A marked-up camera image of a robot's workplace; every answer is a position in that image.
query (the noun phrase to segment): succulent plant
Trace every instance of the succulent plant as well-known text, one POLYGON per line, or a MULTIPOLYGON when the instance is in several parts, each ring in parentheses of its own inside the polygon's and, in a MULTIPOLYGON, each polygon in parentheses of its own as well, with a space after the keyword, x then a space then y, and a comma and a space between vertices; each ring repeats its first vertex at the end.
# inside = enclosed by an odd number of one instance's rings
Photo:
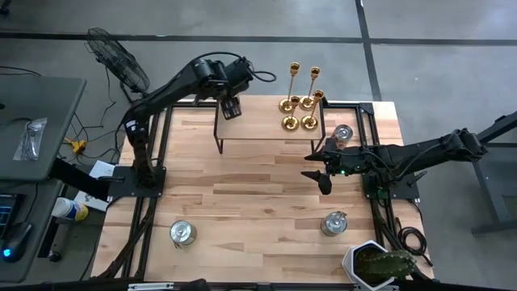
POLYGON ((407 276, 415 269, 416 260, 407 251, 379 252, 375 248, 360 250, 355 257, 355 273, 368 282, 407 276))

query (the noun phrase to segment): keyboard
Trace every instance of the keyboard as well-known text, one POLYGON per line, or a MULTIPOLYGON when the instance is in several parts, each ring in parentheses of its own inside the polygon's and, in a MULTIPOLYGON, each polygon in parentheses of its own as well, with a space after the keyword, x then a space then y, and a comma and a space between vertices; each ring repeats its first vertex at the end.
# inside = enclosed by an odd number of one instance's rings
POLYGON ((0 239, 5 237, 22 204, 22 194, 0 194, 0 239))

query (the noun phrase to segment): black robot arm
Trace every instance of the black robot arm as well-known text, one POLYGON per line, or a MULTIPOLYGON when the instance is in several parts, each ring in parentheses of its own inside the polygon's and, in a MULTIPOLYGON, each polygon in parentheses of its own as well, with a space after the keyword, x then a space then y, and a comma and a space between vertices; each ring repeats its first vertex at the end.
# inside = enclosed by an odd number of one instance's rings
POLYGON ((229 65, 196 58, 166 85, 134 103, 124 115, 122 124, 133 147, 135 159, 132 167, 139 185, 152 188, 156 183, 154 168, 147 154, 149 118, 153 114, 186 96, 195 95, 195 104, 209 97, 216 99, 227 120, 240 116, 242 113, 236 94, 248 88, 253 75, 250 63, 244 57, 229 65))
POLYGON ((377 185, 389 186, 405 175, 424 170, 447 161, 476 162, 486 153, 474 133, 467 129, 412 145, 352 146, 338 150, 333 139, 327 138, 318 152, 305 157, 309 161, 325 163, 325 172, 302 172, 314 179, 324 195, 330 194, 331 175, 353 175, 374 172, 377 185))

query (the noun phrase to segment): tin can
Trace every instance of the tin can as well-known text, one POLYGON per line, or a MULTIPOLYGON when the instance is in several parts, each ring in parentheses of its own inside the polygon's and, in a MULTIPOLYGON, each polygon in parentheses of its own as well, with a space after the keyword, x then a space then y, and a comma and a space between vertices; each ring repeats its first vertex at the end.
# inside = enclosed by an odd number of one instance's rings
POLYGON ((177 221, 170 228, 170 238, 177 248, 193 243, 196 237, 197 229, 186 221, 177 221))
POLYGON ((331 138, 335 140, 338 149, 342 150, 345 147, 347 147, 348 142, 352 139, 353 135, 354 132, 352 131, 350 126, 346 124, 341 124, 336 126, 331 138))
POLYGON ((324 235, 336 236, 345 232, 347 226, 347 214, 342 211, 336 211, 322 219, 320 228, 324 235))

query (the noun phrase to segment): concrete floor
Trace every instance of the concrete floor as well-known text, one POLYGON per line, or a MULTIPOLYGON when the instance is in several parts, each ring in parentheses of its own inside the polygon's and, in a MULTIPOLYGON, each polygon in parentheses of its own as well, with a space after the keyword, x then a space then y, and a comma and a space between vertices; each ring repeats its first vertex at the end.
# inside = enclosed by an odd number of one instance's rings
MULTIPOLYGON (((506 0, 364 0, 370 37, 408 39, 516 39, 517 2, 506 0)), ((0 31, 82 33, 104 27, 113 34, 168 36, 361 37, 354 0, 15 0, 0 31)), ((130 41, 133 53, 156 88, 187 60, 228 50, 251 59, 257 69, 279 76, 276 83, 253 82, 251 94, 285 94, 288 64, 318 65, 318 87, 329 99, 372 100, 362 44, 130 41)), ((517 109, 517 47, 373 45, 383 100, 394 101, 406 144, 435 138, 455 128, 483 130, 517 109)), ((45 76, 88 81, 78 108, 85 125, 98 124, 107 99, 104 68, 79 40, 0 40, 0 65, 14 65, 45 76)), ((305 93, 309 83, 298 82, 305 93)), ((111 76, 116 106, 104 129, 113 130, 128 104, 111 76)), ((89 155, 113 147, 112 135, 92 142, 89 155)), ((68 149, 61 153, 70 156, 68 149)), ((94 160, 84 158, 86 163, 94 160)), ((429 170, 418 182, 435 276, 448 283, 517 289, 517 232, 473 237, 470 229, 490 219, 473 167, 450 162, 429 170)), ((73 242, 58 264, 36 262, 25 282, 77 280, 88 263, 100 226, 76 226, 73 242)))

